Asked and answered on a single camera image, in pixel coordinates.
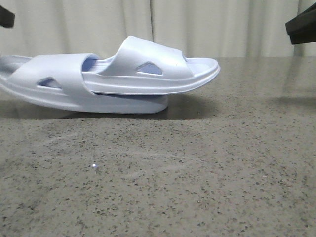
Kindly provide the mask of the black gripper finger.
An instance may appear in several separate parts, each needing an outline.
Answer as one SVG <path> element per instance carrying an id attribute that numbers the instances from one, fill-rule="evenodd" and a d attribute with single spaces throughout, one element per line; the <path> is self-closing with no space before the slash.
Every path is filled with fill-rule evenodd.
<path id="1" fill-rule="evenodd" d="M 3 6 L 0 6 L 0 25 L 4 28 L 13 28 L 14 22 L 15 14 Z"/>
<path id="2" fill-rule="evenodd" d="M 305 11 L 285 23 L 287 34 L 292 45 L 316 41 L 316 6 Z"/>

